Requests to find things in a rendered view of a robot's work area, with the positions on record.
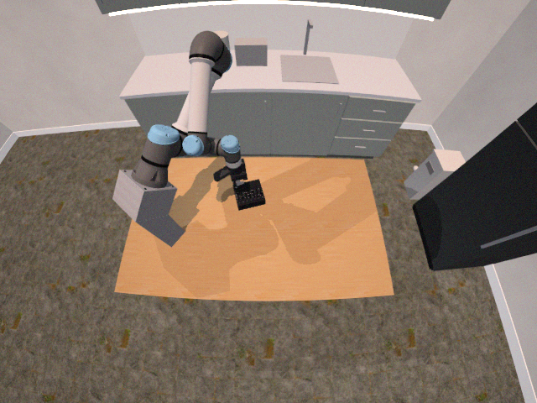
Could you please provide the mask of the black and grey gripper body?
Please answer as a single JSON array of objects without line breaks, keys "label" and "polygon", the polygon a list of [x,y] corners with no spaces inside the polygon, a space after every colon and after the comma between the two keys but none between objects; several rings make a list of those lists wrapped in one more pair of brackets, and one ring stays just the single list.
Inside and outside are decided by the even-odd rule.
[{"label": "black and grey gripper body", "polygon": [[229,170],[234,170],[234,173],[230,174],[231,179],[234,179],[235,181],[238,181],[238,180],[244,180],[245,181],[245,180],[248,179],[244,159],[242,159],[241,165],[239,167],[237,167],[236,169],[231,169],[229,167],[227,167],[227,168]]}]

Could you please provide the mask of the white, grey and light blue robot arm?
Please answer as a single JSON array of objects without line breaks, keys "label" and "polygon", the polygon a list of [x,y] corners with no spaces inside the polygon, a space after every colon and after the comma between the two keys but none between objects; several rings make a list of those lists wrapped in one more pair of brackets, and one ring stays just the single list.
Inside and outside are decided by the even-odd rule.
[{"label": "white, grey and light blue robot arm", "polygon": [[236,169],[242,163],[235,136],[207,137],[210,93],[216,80],[232,66],[230,50],[216,33],[203,31],[191,43],[189,62],[190,91],[178,121],[171,127],[160,124],[151,127],[141,159],[133,168],[132,178],[141,185],[166,187],[171,158],[180,155],[223,156],[226,166],[213,174],[216,182],[234,173],[227,167]]}]

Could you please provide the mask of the black lighting desk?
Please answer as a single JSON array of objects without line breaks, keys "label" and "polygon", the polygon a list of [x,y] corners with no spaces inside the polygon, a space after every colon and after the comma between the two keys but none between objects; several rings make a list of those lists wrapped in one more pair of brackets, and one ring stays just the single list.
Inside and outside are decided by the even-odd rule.
[{"label": "black lighting desk", "polygon": [[265,204],[265,197],[259,179],[244,182],[244,184],[237,186],[237,188],[233,187],[233,189],[238,211]]}]

